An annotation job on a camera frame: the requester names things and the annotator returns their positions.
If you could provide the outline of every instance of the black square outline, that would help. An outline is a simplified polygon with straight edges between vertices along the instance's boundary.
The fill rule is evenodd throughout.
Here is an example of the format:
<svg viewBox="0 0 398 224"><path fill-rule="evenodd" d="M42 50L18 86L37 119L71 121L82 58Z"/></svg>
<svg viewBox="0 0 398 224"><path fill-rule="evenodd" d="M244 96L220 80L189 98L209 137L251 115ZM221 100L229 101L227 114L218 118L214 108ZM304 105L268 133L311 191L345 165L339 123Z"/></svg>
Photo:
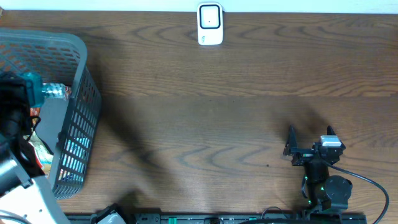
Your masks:
<svg viewBox="0 0 398 224"><path fill-rule="evenodd" d="M218 27L206 27L206 28L204 28L204 27L201 26L201 8L203 6L216 6L218 8ZM199 26L200 26L200 28L202 28L202 29L218 29L218 28L220 28L220 26L221 26L221 15L220 14L221 14L220 13L220 7L218 5L216 5L216 4L200 6L199 7Z"/></svg>

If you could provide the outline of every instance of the white wall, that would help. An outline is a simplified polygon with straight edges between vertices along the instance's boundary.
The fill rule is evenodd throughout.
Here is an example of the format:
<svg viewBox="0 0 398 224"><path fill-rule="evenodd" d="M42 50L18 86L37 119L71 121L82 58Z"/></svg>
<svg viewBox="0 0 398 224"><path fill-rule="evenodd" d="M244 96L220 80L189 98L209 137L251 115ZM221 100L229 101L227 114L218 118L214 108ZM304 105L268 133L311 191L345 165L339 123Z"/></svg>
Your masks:
<svg viewBox="0 0 398 224"><path fill-rule="evenodd" d="M4 9L196 11L199 0L0 0ZM226 12L398 13L398 0L218 0Z"/></svg>

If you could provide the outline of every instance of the basket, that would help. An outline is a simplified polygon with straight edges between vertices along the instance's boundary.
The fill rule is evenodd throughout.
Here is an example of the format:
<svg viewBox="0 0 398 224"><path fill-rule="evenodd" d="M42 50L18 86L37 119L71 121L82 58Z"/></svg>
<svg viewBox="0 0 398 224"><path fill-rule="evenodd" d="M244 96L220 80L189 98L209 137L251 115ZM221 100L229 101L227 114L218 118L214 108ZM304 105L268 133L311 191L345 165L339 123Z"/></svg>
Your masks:
<svg viewBox="0 0 398 224"><path fill-rule="evenodd" d="M72 86L58 141L51 149L48 178L56 199L70 198L83 188L98 125L101 95L86 60L87 48L75 35L0 29L0 72L35 72L45 83Z"/></svg>

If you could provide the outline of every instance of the wood grain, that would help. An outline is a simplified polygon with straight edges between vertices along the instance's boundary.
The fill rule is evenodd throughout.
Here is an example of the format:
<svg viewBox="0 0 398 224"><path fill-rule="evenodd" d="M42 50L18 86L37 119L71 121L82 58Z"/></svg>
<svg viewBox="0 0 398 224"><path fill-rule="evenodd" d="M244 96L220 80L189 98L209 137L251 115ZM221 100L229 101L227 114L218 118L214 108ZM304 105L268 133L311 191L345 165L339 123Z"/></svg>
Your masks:
<svg viewBox="0 0 398 224"><path fill-rule="evenodd" d="M82 38L103 95L85 188L62 208L299 208L287 127L309 146L331 124L347 146L338 165L385 186L383 223L397 223L397 17L226 13L224 24L223 43L204 47L193 13L4 12L2 27ZM372 222L382 193L345 177L349 211Z"/></svg>

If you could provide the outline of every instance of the white doorbell button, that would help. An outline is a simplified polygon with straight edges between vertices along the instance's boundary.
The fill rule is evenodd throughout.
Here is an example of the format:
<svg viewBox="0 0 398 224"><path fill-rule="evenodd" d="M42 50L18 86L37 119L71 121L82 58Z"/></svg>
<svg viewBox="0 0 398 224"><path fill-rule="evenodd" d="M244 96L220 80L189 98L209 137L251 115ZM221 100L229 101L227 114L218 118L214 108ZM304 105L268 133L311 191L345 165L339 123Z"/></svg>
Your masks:
<svg viewBox="0 0 398 224"><path fill-rule="evenodd" d="M198 42L201 45L216 45L223 41L223 8L211 2L198 6Z"/></svg>

